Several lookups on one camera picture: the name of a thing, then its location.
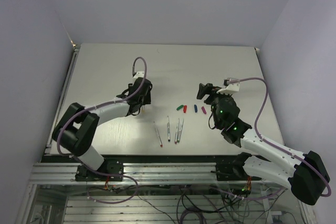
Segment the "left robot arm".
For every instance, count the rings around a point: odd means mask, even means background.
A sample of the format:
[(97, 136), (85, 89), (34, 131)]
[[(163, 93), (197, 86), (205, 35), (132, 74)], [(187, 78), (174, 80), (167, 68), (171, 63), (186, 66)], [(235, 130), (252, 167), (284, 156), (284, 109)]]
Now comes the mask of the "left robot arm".
[(110, 167), (92, 146), (97, 127), (117, 118), (137, 115), (142, 106), (151, 103), (152, 88), (151, 81), (139, 77), (110, 102), (90, 108), (72, 103), (56, 125), (52, 139), (88, 166), (88, 174), (94, 180), (104, 179)]

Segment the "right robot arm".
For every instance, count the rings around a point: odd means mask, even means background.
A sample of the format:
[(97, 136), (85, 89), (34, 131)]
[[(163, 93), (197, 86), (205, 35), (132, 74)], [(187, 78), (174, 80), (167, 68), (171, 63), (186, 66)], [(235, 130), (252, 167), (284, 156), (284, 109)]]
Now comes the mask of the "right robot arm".
[(247, 150), (237, 155), (232, 175), (239, 180), (250, 176), (276, 183), (311, 206), (320, 197), (330, 197), (330, 177), (318, 153), (303, 153), (281, 145), (239, 118), (240, 108), (232, 97), (239, 85), (240, 80), (234, 79), (226, 79), (222, 88), (201, 83), (196, 96), (210, 105), (212, 128), (220, 130), (229, 144)]

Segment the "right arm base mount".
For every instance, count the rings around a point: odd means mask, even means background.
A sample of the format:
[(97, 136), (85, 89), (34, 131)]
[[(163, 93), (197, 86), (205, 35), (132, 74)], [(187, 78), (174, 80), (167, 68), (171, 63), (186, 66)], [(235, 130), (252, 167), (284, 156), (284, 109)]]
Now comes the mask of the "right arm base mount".
[(217, 181), (247, 180), (248, 175), (243, 169), (251, 154), (242, 152), (238, 155), (223, 156), (216, 161), (215, 168), (211, 171), (216, 175)]

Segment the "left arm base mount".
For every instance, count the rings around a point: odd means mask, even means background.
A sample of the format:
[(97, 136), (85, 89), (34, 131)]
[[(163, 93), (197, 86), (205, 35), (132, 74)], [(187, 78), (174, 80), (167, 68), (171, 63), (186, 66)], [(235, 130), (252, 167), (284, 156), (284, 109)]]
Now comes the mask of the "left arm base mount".
[(122, 181), (124, 167), (115, 159), (106, 159), (98, 170), (94, 170), (85, 164), (77, 167), (75, 181), (77, 182), (112, 182)]

